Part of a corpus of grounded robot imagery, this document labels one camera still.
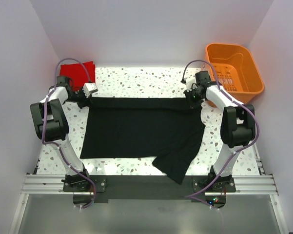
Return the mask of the black t-shirt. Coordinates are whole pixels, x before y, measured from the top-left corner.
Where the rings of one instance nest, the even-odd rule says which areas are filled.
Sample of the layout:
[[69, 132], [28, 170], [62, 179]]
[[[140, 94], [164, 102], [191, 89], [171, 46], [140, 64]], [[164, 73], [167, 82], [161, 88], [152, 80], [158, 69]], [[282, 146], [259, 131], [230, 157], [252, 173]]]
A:
[[183, 97], [94, 97], [80, 158], [152, 157], [155, 168], [181, 184], [202, 144], [201, 111]]

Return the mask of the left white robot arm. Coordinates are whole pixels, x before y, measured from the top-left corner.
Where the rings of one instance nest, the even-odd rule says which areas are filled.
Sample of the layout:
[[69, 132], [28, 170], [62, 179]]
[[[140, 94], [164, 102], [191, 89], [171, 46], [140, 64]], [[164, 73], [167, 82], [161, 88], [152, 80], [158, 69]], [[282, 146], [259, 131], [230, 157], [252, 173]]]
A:
[[67, 101], [74, 101], [82, 108], [97, 91], [96, 84], [89, 81], [75, 92], [70, 78], [58, 76], [56, 84], [49, 88], [46, 97], [30, 105], [37, 137], [43, 145], [54, 149], [64, 165], [65, 178], [62, 182], [80, 192], [89, 191], [94, 183], [71, 145], [69, 124], [62, 106]]

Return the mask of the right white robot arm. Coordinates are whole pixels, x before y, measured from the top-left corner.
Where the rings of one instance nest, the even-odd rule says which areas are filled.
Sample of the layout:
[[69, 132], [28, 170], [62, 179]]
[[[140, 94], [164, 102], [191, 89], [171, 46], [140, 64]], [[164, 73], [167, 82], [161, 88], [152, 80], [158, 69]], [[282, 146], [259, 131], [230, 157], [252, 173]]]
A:
[[254, 107], [245, 105], [231, 96], [218, 81], [212, 81], [208, 71], [200, 71], [195, 78], [183, 78], [186, 85], [184, 95], [192, 107], [199, 106], [204, 100], [211, 101], [222, 111], [220, 137], [222, 148], [218, 159], [211, 167], [202, 193], [213, 186], [222, 187], [232, 178], [233, 167], [241, 151], [254, 142], [256, 137], [256, 120]]

